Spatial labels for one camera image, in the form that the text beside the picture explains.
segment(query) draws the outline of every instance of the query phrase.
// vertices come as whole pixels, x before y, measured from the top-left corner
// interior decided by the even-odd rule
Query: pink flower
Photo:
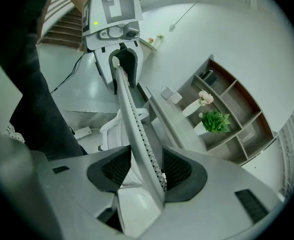
[[[213,96],[203,89],[198,93],[198,95],[200,97],[199,103],[201,106],[209,105],[214,101]]]

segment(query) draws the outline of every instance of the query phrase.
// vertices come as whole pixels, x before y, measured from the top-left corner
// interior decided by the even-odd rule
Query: green plant
[[[161,40],[163,39],[165,36],[163,34],[157,34],[157,37]]]
[[[226,133],[230,132],[228,125],[228,117],[230,114],[223,115],[222,113],[212,110],[202,114],[202,124],[208,132],[211,133]]]

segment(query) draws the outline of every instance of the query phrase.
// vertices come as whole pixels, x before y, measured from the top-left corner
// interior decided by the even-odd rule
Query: wall shelf
[[[217,76],[217,80],[211,85],[202,79],[209,70]],[[198,116],[200,112],[216,109],[224,115],[230,114],[230,132],[207,132],[199,136],[209,155],[243,165],[273,141],[273,132],[259,105],[238,79],[214,61],[213,55],[178,90],[182,96],[177,104],[180,109],[184,110],[199,99],[198,92],[202,89],[210,93],[214,101],[188,116],[192,126],[195,127],[201,121]]]

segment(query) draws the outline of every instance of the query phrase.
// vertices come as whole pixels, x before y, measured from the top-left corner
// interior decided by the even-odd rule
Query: fabric
[[[13,10],[6,16],[8,24],[0,24],[0,65],[23,94],[10,123],[31,150],[43,152],[49,160],[86,154],[58,110],[40,70],[37,27],[46,0],[4,1],[6,11],[9,7]]]

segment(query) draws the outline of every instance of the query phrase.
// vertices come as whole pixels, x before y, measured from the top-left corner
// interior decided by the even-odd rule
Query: white wall
[[[202,0],[143,13],[141,38],[165,35],[143,65],[140,84],[177,90],[211,55],[229,70],[260,105],[278,132],[294,110],[294,34],[280,23],[235,4]]]
[[[275,192],[283,187],[283,161],[277,141],[242,168],[261,180]]]

